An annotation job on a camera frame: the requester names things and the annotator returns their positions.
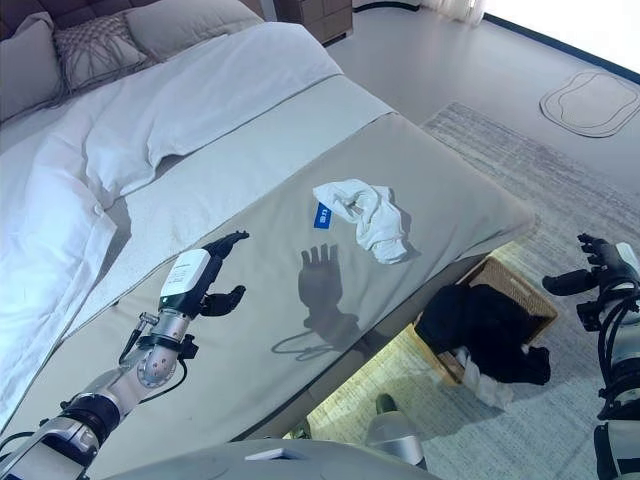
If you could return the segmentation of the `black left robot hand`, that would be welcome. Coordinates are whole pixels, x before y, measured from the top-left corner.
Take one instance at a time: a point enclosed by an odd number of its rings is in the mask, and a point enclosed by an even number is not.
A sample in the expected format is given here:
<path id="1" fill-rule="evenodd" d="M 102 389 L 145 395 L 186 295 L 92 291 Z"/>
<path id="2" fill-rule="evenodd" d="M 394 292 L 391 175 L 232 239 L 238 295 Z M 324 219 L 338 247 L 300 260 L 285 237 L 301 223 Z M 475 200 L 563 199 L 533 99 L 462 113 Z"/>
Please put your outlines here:
<path id="1" fill-rule="evenodd" d="M 161 288 L 158 310 L 175 311 L 191 319 L 231 313 L 242 300 L 246 287 L 238 285 L 226 294 L 209 293 L 208 290 L 233 246 L 248 237 L 248 232 L 236 231 L 200 248 L 181 253 Z"/>

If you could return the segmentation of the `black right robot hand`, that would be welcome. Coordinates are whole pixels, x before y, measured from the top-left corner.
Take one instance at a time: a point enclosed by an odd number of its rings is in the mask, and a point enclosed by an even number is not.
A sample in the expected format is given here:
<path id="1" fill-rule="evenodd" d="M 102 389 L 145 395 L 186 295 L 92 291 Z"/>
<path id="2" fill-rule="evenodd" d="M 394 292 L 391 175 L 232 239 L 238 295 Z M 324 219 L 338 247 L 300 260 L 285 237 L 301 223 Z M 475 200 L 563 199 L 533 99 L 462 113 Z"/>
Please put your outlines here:
<path id="1" fill-rule="evenodd" d="M 581 250 L 587 255 L 589 269 L 579 269 L 558 276 L 544 276 L 542 286 L 555 296 L 570 296 L 598 288 L 601 292 L 623 286 L 639 285 L 639 265 L 631 259 L 631 247 L 621 242 L 612 244 L 587 233 L 577 236 Z"/>

